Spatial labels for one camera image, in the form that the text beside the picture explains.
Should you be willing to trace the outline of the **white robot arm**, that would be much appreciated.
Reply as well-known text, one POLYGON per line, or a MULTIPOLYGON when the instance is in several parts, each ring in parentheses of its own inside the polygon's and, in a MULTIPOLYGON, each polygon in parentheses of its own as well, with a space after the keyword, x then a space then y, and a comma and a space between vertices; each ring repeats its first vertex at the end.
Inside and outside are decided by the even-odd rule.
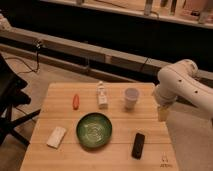
POLYGON ((197 72, 196 63, 190 59, 161 68, 157 74, 159 84, 153 91, 157 104, 169 106, 181 96, 213 118, 213 88, 197 81, 197 72))

